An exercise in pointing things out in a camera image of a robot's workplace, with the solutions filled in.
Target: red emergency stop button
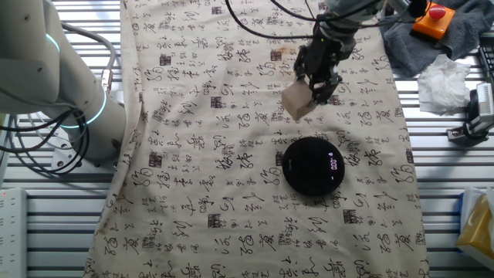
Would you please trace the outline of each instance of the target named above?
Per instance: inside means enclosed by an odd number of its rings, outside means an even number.
[[[429,16],[431,17],[431,19],[439,20],[445,17],[445,15],[446,9],[441,5],[434,5],[429,9]]]

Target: digital display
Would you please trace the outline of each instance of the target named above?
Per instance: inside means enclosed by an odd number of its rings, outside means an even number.
[[[338,170],[338,161],[336,159],[331,158],[331,170]]]
[[[305,137],[291,144],[283,155],[282,167],[289,185],[308,196],[331,193],[345,175],[343,156],[338,149],[316,137]]]

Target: blue light ring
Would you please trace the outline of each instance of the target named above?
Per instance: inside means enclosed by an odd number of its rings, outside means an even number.
[[[105,109],[105,106],[106,105],[107,105],[107,94],[103,90],[103,105],[101,106],[100,111],[98,111],[98,113],[96,115],[94,115],[94,117],[92,117],[91,120],[88,120],[85,124],[91,124],[92,122],[94,122],[95,119],[97,119],[101,115],[101,113]],[[64,126],[64,125],[60,125],[60,127],[63,127],[63,128],[79,128],[78,125],[76,125],[76,126]]]

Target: orange button housing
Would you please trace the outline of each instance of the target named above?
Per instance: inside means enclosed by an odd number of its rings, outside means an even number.
[[[429,5],[431,5],[431,8],[435,6],[442,7],[441,5],[430,2]],[[433,19],[429,13],[427,13],[423,18],[418,18],[412,28],[412,33],[426,35],[434,40],[442,39],[442,36],[448,30],[449,23],[451,23],[451,20],[455,15],[455,10],[446,7],[444,8],[446,10],[446,14],[442,19]]]

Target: gray towel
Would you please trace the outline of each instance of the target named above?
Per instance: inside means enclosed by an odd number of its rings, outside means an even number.
[[[455,16],[443,38],[427,42],[410,35],[413,24],[381,26],[386,53],[391,65],[401,67],[405,76],[420,73],[439,54],[452,60],[468,54],[479,45],[479,34],[490,30],[494,22],[494,5],[490,0],[434,0],[434,3],[455,10]],[[383,22],[396,20],[390,16]]]

